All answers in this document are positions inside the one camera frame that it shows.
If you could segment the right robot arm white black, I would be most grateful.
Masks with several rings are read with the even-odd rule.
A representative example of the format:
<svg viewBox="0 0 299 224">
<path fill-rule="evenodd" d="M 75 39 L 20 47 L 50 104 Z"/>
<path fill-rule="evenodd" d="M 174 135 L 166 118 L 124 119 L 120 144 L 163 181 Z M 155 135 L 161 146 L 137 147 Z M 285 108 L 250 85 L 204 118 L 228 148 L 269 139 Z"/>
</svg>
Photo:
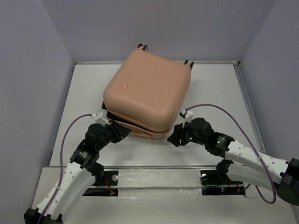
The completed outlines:
<svg viewBox="0 0 299 224">
<path fill-rule="evenodd" d="M 299 204 L 298 159 L 286 161 L 255 152 L 232 137 L 214 131 L 203 118 L 195 118 L 187 125 L 175 125 L 167 140 L 176 147 L 190 142 L 199 144 L 210 154 L 223 158 L 215 171 L 218 182 L 247 182 L 274 190 L 279 198 L 291 205 Z"/>
</svg>

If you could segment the pink hard-shell suitcase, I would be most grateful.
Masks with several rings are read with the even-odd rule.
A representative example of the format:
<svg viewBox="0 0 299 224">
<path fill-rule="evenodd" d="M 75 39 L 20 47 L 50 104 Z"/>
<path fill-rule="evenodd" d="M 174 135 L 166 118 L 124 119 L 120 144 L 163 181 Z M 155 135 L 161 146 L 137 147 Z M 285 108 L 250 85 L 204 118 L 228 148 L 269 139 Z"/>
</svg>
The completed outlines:
<svg viewBox="0 0 299 224">
<path fill-rule="evenodd" d="M 193 65 L 156 56 L 139 44 L 105 88 L 102 108 L 132 135 L 164 139 L 188 92 Z"/>
</svg>

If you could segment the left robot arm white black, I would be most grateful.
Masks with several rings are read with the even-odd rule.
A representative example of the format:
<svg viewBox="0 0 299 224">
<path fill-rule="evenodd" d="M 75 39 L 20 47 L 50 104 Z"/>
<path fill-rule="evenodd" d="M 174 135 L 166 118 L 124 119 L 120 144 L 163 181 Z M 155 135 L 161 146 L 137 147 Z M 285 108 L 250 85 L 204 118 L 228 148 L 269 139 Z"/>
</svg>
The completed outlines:
<svg viewBox="0 0 299 224">
<path fill-rule="evenodd" d="M 104 166 L 97 160 L 100 150 L 110 143 L 118 143 L 131 130 L 111 120 L 104 126 L 91 124 L 70 158 L 66 168 L 60 169 L 60 177 L 47 196 L 24 214 L 27 224 L 62 224 L 66 214 L 77 200 L 93 184 L 103 180 Z"/>
</svg>

